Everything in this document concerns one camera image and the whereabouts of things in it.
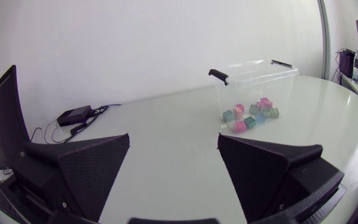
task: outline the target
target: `black box handle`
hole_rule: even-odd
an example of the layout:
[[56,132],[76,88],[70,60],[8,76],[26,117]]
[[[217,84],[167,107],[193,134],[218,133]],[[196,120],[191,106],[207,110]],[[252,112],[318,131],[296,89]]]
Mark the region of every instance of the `black box handle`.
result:
[[224,85],[226,85],[226,86],[229,84],[229,83],[226,81],[226,78],[229,77],[229,76],[226,75],[226,74],[223,73],[223,72],[220,72],[220,71],[218,71],[218,70],[212,68],[212,69],[209,71],[208,75],[213,75],[213,76],[215,76],[216,78],[222,80],[222,81],[224,82]]

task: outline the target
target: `green cube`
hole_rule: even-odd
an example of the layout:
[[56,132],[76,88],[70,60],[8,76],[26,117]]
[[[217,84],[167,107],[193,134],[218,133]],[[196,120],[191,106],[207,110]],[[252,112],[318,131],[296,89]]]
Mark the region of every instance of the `green cube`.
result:
[[231,110],[225,111],[222,116],[226,122],[232,121],[234,119],[234,113]]
[[272,110],[270,108],[262,108],[262,112],[264,113],[266,118],[269,118],[272,116]]
[[278,116],[280,116],[280,112],[278,111],[277,108],[273,108],[272,109],[272,118],[278,118]]
[[247,128],[253,128],[256,125],[256,120],[249,116],[248,118],[244,119],[244,123],[246,124]]
[[258,113],[258,106],[257,105],[251,105],[249,107],[249,113],[250,114],[257,114]]

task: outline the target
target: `black router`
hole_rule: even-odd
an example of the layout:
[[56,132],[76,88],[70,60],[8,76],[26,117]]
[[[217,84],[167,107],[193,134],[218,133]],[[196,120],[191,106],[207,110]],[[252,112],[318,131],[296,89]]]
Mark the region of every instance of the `black router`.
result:
[[68,126],[76,123],[84,123],[88,120],[91,106],[83,106],[64,112],[57,119],[57,123],[62,126]]

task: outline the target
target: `toy block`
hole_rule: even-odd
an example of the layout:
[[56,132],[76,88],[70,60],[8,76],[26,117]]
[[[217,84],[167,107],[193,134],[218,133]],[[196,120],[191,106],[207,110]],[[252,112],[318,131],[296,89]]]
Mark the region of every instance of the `toy block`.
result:
[[240,108],[242,112],[244,112],[244,106],[242,104],[237,104],[236,107]]
[[273,107],[273,102],[264,102],[264,107],[266,108],[272,108]]
[[269,118],[272,116],[272,110],[270,108],[262,108],[262,112],[266,118]]
[[246,129],[247,129],[247,126],[243,121],[234,122],[233,130],[234,130],[235,133],[244,132]]
[[272,118],[278,118],[280,116],[280,112],[278,111],[278,108],[272,109]]
[[241,117],[242,117],[242,111],[241,111],[240,108],[235,107],[235,108],[233,109],[233,113],[234,113],[235,119],[241,119]]
[[224,113],[222,114],[222,116],[223,116],[223,119],[224,119],[226,122],[229,122],[229,121],[234,120],[234,113],[233,113],[233,111],[231,111],[231,110],[227,110],[226,112],[224,112]]
[[258,105],[251,105],[249,107],[249,113],[250,114],[257,114],[258,113]]
[[270,100],[269,100],[267,97],[262,97],[262,98],[260,99],[260,102],[261,102],[261,103],[266,103],[266,102],[270,102]]
[[263,112],[260,111],[255,115],[255,119],[256,119],[256,122],[262,123],[262,122],[264,122],[266,120],[266,117],[263,114]]
[[244,123],[247,126],[247,129],[253,128],[256,125],[256,120],[249,116],[248,118],[244,119]]

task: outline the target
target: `clear plastic storage box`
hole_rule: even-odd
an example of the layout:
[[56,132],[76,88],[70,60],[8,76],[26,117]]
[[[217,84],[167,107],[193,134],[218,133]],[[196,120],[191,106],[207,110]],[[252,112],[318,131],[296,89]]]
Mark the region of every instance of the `clear plastic storage box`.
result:
[[288,107],[294,76],[292,65],[256,60],[213,68],[221,117],[235,133],[282,117]]

